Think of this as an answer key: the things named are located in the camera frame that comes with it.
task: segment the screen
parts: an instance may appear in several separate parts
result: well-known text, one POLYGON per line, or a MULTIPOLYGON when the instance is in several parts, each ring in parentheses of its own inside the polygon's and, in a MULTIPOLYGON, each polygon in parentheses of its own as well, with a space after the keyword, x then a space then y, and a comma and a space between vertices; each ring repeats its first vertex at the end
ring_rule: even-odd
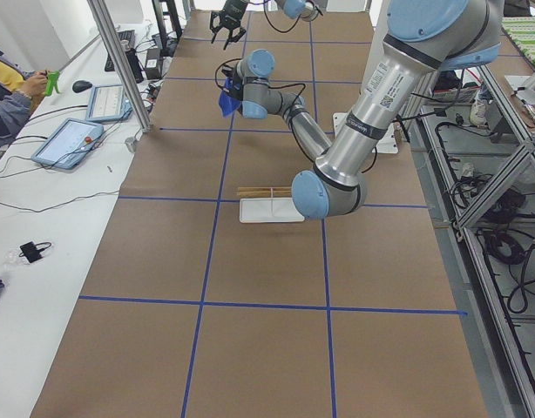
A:
POLYGON ((54 163, 64 162, 72 152, 84 146, 85 138, 93 129, 94 125, 71 120, 52 137, 49 144, 37 156, 54 163))
POLYGON ((119 115, 123 99, 124 88, 122 85, 97 87, 91 107, 90 118, 103 118, 119 115))

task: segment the bottle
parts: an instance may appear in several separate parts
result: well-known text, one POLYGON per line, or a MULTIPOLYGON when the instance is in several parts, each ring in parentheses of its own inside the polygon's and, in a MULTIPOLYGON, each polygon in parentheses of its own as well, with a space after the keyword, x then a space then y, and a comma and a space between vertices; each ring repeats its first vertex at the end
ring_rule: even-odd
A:
POLYGON ((125 39, 120 41, 120 45, 122 46, 122 49, 126 54, 128 64, 130 65, 130 69, 132 70, 132 74, 134 75, 136 83, 141 83, 142 81, 144 81, 144 76, 142 76, 142 69, 139 66, 139 60, 138 56, 136 55, 136 50, 130 48, 128 46, 128 41, 125 39))

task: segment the white mounting plate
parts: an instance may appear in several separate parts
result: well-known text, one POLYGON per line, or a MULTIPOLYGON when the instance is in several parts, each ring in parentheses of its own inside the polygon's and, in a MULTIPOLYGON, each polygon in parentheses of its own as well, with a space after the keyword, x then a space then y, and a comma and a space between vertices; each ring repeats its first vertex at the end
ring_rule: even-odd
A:
POLYGON ((240 200, 240 222, 243 224, 302 222, 292 198, 258 198, 240 200))
MULTIPOLYGON (((347 113, 334 113, 334 132, 337 134, 341 129, 347 113)), ((397 148, 396 136, 394 133, 393 124, 389 126, 388 131, 382 139, 376 145, 379 154, 397 154, 399 149, 397 148)))
MULTIPOLYGON (((505 81, 508 82, 510 87, 515 91, 519 87, 523 85, 525 81, 527 81, 527 78, 530 76, 504 76, 505 81)), ((527 102, 531 106, 535 106, 535 95, 531 94, 527 90, 518 91, 518 97, 522 98, 525 102, 527 102)))

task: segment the white table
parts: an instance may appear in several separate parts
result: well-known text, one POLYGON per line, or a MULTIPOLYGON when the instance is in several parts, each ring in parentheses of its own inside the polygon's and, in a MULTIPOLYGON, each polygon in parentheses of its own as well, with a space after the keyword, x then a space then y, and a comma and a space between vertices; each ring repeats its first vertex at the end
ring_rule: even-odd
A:
MULTIPOLYGON (((137 29, 143 36, 146 25, 122 29, 137 29)), ((76 94, 71 90, 78 79, 97 85, 119 83, 115 72, 103 71, 105 59, 99 39, 62 72, 59 88, 63 93, 46 98, 36 114, 86 105, 90 91, 76 94)), ((139 89, 144 90, 145 84, 139 84, 139 89)), ((38 118, 19 136, 48 136, 68 117, 83 119, 85 109, 38 118)), ((0 179, 0 201, 41 209, 78 196, 115 192, 133 157, 125 139, 139 135, 137 119, 130 117, 113 127, 102 146, 71 172, 42 169, 0 179)), ((22 143, 33 140, 37 138, 11 145, 0 160, 0 170, 11 156, 30 157, 41 143, 22 143)), ((13 158, 0 176, 36 167, 31 161, 13 158)), ((0 206, 0 279, 5 284, 0 292, 0 418, 30 415, 116 201, 116 195, 99 196, 42 213, 0 206), (10 263, 10 250, 19 253, 19 246, 29 241, 50 241, 52 248, 31 265, 10 263)))

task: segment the blue joint cap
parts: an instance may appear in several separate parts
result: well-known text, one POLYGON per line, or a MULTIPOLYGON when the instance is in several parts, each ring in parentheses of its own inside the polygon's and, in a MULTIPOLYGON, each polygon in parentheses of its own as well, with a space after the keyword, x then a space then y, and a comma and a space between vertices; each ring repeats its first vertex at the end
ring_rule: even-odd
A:
POLYGON ((462 55, 461 57, 454 57, 446 59, 442 65, 440 65, 440 71, 460 70, 462 68, 477 67, 479 65, 485 65, 491 63, 496 59, 500 52, 500 44, 480 50, 478 52, 472 52, 471 54, 462 55))
POLYGON ((296 19, 306 7, 306 0, 287 0, 283 12, 291 19, 296 19))
POLYGON ((322 180, 313 172, 299 172, 291 186, 296 210, 306 219, 324 219, 329 213, 329 197, 322 180))
POLYGON ((403 42, 420 42, 448 29, 465 11, 469 0, 392 0, 388 7, 391 36, 403 42))
POLYGON ((268 117, 268 111, 264 106, 255 102, 242 102, 242 116, 248 119, 265 119, 268 117))
POLYGON ((267 78, 275 68, 275 58, 267 50, 256 50, 248 56, 247 64, 256 76, 267 78))

